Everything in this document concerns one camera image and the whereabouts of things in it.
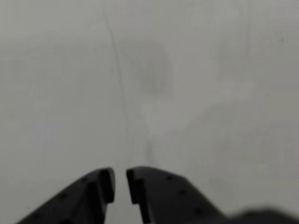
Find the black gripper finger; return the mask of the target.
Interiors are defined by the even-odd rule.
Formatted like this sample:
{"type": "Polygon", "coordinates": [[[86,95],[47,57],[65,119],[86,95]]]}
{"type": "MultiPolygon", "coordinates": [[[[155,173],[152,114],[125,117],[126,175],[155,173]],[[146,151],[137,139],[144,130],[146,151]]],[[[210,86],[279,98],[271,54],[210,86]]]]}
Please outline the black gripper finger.
{"type": "Polygon", "coordinates": [[[209,224],[226,222],[225,216],[185,177],[139,166],[126,171],[133,204],[144,224],[209,224]]]}
{"type": "Polygon", "coordinates": [[[19,224],[103,224],[107,207],[114,202],[115,175],[100,168],[61,190],[19,224]]]}

